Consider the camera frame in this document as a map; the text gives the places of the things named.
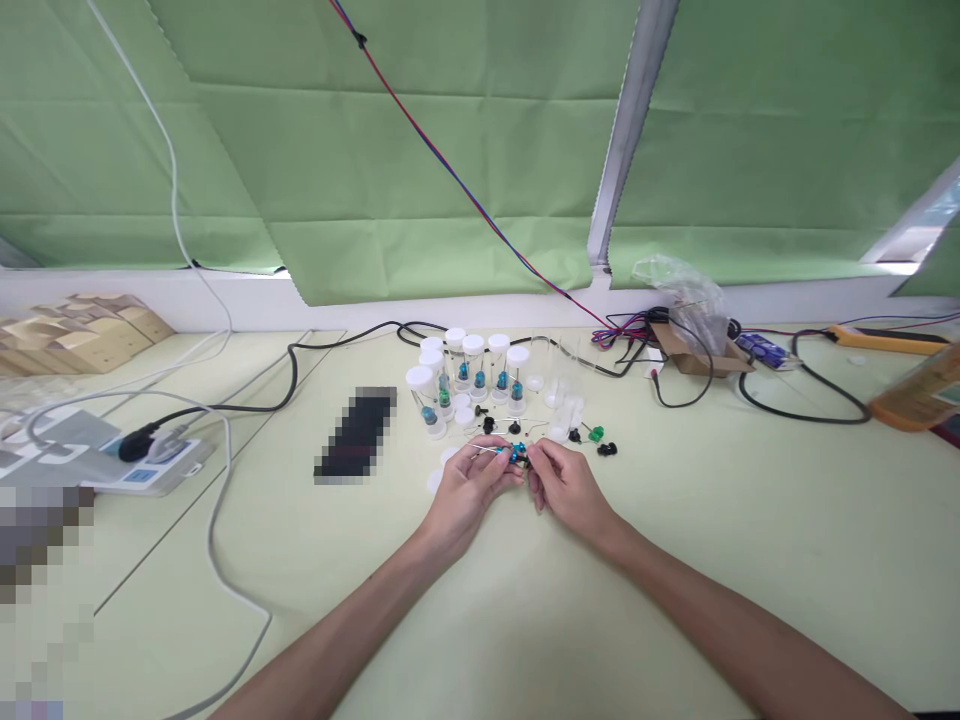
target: white wall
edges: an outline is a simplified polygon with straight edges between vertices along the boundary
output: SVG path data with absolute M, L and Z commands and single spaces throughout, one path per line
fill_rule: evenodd
M 589 327 L 596 323 L 555 294 L 376 302 L 307 307 L 293 282 L 206 272 L 233 314 L 237 330 L 362 330 L 384 320 L 425 320 L 463 327 Z M 744 324 L 826 323 L 864 315 L 939 315 L 960 310 L 960 299 L 889 298 L 904 278 L 891 275 L 851 280 L 749 285 L 725 289 L 728 311 Z M 609 290 L 609 276 L 571 293 L 601 317 L 666 304 L 651 290 Z M 31 305 L 73 293 L 133 293 L 180 332 L 218 330 L 223 314 L 192 272 L 51 271 L 0 269 L 0 316 L 25 317 Z

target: left hand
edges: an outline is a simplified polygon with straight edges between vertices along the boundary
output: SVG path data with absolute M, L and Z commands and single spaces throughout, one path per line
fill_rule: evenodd
M 449 563 L 459 560 L 477 534 L 480 521 L 504 490 L 523 484 L 523 470 L 510 465 L 513 446 L 496 435 L 467 441 L 443 467 L 443 479 L 417 534 Z M 502 453 L 479 450 L 502 447 Z

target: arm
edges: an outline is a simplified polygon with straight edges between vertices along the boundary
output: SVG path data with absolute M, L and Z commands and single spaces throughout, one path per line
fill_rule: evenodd
M 509 446 L 495 436 L 473 442 Z M 211 720 L 328 718 L 417 600 L 470 545 L 490 503 L 523 483 L 522 471 L 465 446 L 444 467 L 417 531 L 351 595 L 254 675 Z
M 530 489 L 673 619 L 768 720 L 906 720 L 902 707 L 819 645 L 664 552 L 617 515 L 586 458 L 549 440 L 529 448 Z

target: yellow tool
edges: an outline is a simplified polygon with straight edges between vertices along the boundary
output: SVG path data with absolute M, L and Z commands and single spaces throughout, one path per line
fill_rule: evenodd
M 874 328 L 854 328 L 846 325 L 834 325 L 827 330 L 827 337 L 837 345 L 913 353 L 914 355 L 935 355 L 950 344 L 948 340 L 939 335 L 905 333 L 898 330 L 876 330 Z

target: blue package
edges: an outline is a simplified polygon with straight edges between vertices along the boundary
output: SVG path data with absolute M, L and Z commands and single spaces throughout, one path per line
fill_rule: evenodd
M 778 372 L 795 370 L 801 365 L 800 358 L 796 355 L 756 333 L 744 333 L 738 337 L 737 347 L 753 353 L 757 360 Z

